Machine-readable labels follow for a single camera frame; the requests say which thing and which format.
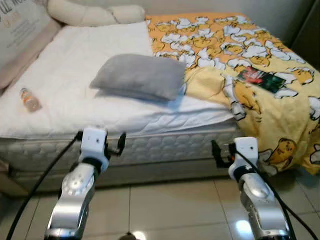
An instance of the gray pillow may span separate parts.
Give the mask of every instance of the gray pillow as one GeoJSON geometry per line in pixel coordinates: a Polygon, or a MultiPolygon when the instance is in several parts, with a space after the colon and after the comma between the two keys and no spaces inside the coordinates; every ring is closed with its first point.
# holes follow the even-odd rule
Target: gray pillow
{"type": "Polygon", "coordinates": [[[185,63],[165,57],[116,55],[100,68],[90,87],[111,95],[174,100],[184,83],[185,67],[185,63]]]}

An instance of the bedspread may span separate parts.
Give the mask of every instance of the bedspread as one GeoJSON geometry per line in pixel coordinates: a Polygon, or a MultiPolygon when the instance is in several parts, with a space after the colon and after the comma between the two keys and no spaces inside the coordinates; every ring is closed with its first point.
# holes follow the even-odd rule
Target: bedspread
{"type": "Polygon", "coordinates": [[[229,106],[258,139],[260,168],[320,170],[320,73],[310,64],[239,13],[147,16],[146,23],[154,55],[186,63],[186,94],[229,106]],[[270,91],[239,80],[247,67],[283,82],[270,91]]]}

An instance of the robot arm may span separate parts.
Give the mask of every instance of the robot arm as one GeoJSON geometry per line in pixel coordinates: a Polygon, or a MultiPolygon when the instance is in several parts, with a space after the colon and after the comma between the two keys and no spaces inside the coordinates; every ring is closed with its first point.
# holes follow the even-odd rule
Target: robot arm
{"type": "Polygon", "coordinates": [[[273,192],[252,167],[236,152],[257,166],[258,142],[254,137],[234,139],[234,163],[228,172],[241,191],[241,203],[248,213],[256,240],[289,240],[290,233],[282,208],[273,192]]]}
{"type": "Polygon", "coordinates": [[[45,240],[82,238],[96,180],[108,168],[111,155],[121,155],[125,140],[124,133],[119,139],[118,150],[111,150],[104,130],[86,128],[83,131],[78,164],[62,181],[61,194],[45,231],[45,240]]]}

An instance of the quilted mattress side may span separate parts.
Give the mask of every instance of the quilted mattress side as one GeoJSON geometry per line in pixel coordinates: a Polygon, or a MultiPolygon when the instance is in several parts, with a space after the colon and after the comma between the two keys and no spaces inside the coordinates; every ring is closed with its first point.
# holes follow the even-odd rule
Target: quilted mattress side
{"type": "MultiPolygon", "coordinates": [[[[235,124],[216,124],[206,130],[184,130],[162,134],[128,136],[122,156],[112,157],[111,166],[172,162],[212,158],[211,140],[220,145],[221,154],[228,154],[233,138],[242,136],[235,124]]],[[[118,137],[108,142],[117,145],[118,137]]],[[[54,157],[68,144],[66,139],[20,140],[0,138],[0,159],[14,172],[36,173],[43,171],[54,157]]],[[[54,167],[53,172],[64,172],[77,161],[80,142],[76,142],[54,167]]]]}

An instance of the white bolster pillow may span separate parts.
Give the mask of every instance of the white bolster pillow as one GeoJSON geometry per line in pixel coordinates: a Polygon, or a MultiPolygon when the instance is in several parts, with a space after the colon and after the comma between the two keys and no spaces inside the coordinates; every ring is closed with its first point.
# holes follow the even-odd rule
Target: white bolster pillow
{"type": "Polygon", "coordinates": [[[49,0],[47,10],[60,22],[83,27],[137,23],[145,18],[145,10],[138,5],[113,6],[105,9],[68,0],[49,0]]]}

